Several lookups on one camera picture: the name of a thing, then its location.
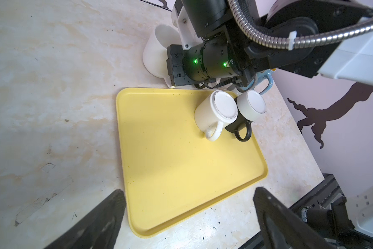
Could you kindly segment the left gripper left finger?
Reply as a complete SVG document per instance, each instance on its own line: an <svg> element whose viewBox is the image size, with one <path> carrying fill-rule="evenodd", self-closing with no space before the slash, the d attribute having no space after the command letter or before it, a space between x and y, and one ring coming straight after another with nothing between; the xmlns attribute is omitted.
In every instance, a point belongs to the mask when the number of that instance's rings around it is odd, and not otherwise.
<svg viewBox="0 0 373 249"><path fill-rule="evenodd" d="M115 190L47 249L112 249L126 209L124 192Z"/></svg>

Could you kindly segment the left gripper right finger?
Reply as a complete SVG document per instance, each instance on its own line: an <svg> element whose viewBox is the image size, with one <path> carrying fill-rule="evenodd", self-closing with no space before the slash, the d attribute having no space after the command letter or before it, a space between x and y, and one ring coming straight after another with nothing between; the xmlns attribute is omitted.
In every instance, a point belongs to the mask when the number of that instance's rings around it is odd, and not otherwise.
<svg viewBox="0 0 373 249"><path fill-rule="evenodd" d="M256 188L253 201L267 249L333 248L264 187Z"/></svg>

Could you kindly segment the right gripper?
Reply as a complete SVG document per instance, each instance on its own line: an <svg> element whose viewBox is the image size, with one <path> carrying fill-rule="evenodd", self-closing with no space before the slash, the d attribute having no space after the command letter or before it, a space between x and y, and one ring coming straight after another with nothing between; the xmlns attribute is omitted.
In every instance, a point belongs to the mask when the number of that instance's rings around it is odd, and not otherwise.
<svg viewBox="0 0 373 249"><path fill-rule="evenodd" d="M166 63L171 85L182 87L202 84L205 77L200 58L199 52L193 52L192 49L184 50L182 45L168 46Z"/></svg>

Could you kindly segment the small white ceramic mug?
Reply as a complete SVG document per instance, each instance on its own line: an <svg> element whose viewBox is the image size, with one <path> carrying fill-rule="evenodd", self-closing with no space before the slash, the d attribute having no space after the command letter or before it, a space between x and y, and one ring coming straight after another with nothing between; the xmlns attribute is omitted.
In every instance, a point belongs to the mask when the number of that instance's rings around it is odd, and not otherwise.
<svg viewBox="0 0 373 249"><path fill-rule="evenodd" d="M234 98L221 90L212 92L195 110L194 120L208 141L217 140L238 115Z"/></svg>

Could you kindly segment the blue butterfly mug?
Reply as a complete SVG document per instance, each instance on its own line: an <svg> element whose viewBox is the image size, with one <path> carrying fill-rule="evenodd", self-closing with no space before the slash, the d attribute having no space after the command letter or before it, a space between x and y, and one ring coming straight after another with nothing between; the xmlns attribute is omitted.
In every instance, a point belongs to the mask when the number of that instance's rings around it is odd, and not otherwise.
<svg viewBox="0 0 373 249"><path fill-rule="evenodd" d="M258 72L252 79L248 81L248 85L244 86L242 82L237 82L236 83L236 89L237 91L244 93L248 90L255 90L256 87L258 87L261 83L266 83L266 87L259 92L259 94L263 95L267 93L273 86L274 80L272 77L272 74L276 71L276 69L268 69L265 71L260 71Z"/></svg>

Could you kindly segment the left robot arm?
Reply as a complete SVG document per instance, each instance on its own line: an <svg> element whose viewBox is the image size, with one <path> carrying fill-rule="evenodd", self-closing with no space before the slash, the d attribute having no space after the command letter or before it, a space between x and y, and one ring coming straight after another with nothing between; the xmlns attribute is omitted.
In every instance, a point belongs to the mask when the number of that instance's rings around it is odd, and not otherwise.
<svg viewBox="0 0 373 249"><path fill-rule="evenodd" d="M347 198L328 174L289 208L263 187L254 203L261 230L245 249L373 249L373 186ZM117 189L49 248L112 249L125 210L125 193Z"/></svg>

